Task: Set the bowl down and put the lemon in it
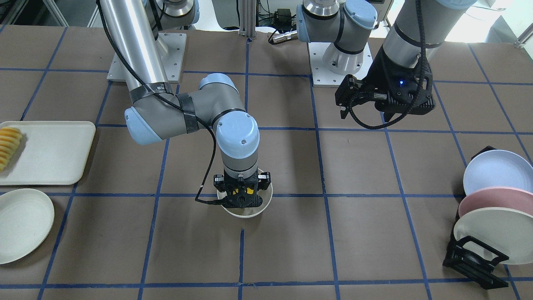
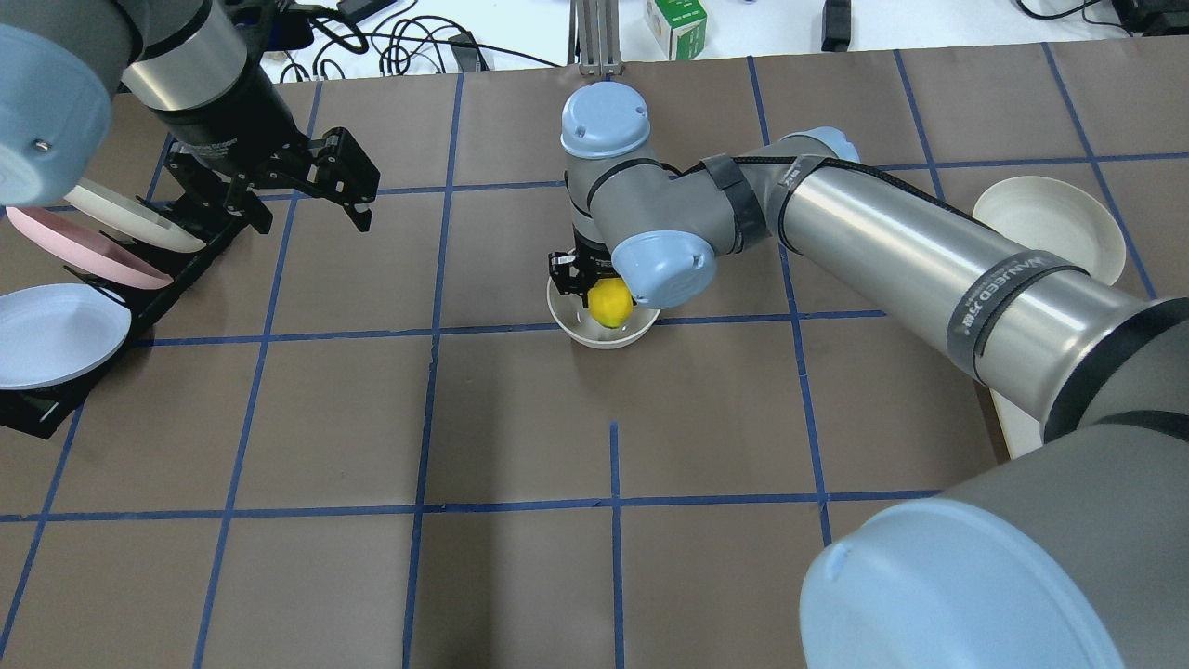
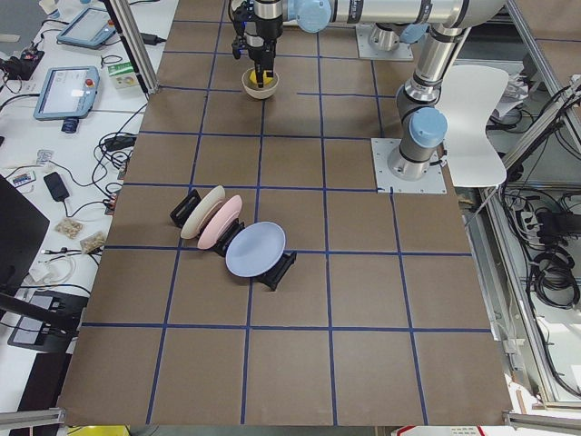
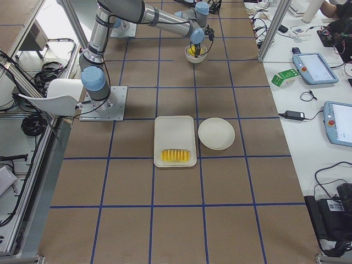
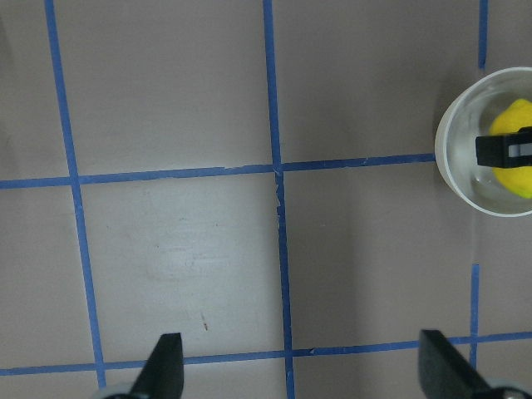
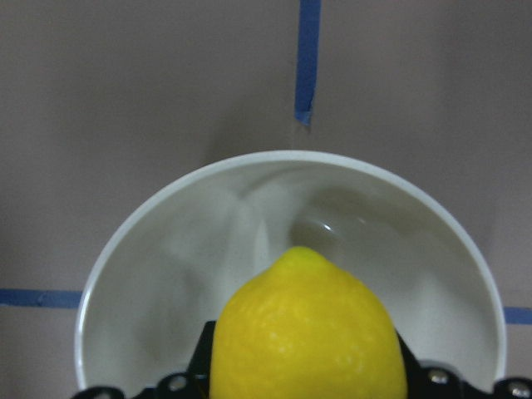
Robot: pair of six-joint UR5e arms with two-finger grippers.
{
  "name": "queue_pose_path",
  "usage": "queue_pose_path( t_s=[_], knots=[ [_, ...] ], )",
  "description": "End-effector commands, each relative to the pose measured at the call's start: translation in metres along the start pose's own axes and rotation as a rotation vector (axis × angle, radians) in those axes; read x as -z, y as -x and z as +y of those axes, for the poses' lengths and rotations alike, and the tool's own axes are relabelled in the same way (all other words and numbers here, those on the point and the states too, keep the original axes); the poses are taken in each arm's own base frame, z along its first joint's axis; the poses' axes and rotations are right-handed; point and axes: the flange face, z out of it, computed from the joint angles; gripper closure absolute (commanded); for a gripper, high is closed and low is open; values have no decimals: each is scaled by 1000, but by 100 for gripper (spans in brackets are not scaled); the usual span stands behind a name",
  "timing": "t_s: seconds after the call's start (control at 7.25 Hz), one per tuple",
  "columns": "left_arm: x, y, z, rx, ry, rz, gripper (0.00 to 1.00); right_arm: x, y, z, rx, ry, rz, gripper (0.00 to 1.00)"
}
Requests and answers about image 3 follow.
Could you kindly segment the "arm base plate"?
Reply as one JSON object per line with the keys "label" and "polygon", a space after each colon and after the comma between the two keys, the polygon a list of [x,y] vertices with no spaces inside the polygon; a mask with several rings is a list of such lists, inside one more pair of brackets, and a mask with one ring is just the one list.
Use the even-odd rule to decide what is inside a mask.
{"label": "arm base plate", "polygon": [[447,193],[437,151],[424,163],[412,163],[400,154],[398,138],[372,138],[370,143],[378,193]]}
{"label": "arm base plate", "polygon": [[411,62],[410,44],[401,41],[405,25],[356,25],[357,47],[360,59]]}

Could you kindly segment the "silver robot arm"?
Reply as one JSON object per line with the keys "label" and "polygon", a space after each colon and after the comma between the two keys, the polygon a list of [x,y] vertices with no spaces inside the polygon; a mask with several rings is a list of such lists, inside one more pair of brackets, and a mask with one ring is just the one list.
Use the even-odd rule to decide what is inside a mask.
{"label": "silver robot arm", "polygon": [[464,43],[462,28],[432,25],[414,73],[397,93],[402,137],[390,153],[388,166],[398,178],[417,181],[430,167],[430,159],[448,130],[446,116],[436,108],[445,73]]}
{"label": "silver robot arm", "polygon": [[503,1],[242,1],[229,7],[236,36],[232,54],[247,52],[254,62],[259,86],[262,74],[274,75],[276,45],[283,24],[296,21],[307,33],[330,23],[345,25],[430,25],[414,74],[404,85],[413,100],[431,102],[461,47],[465,33],[492,18]]}

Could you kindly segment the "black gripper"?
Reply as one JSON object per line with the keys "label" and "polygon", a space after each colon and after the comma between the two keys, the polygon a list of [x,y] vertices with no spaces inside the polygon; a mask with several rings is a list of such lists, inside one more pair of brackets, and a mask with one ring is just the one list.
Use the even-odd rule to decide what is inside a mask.
{"label": "black gripper", "polygon": [[[231,43],[231,52],[235,59],[240,59],[244,51],[254,62],[254,83],[258,88],[264,87],[263,68],[273,68],[276,57],[276,45],[282,35],[282,15],[265,19],[253,13],[235,14],[231,18],[236,36]],[[274,77],[274,70],[267,69],[266,75]]]}

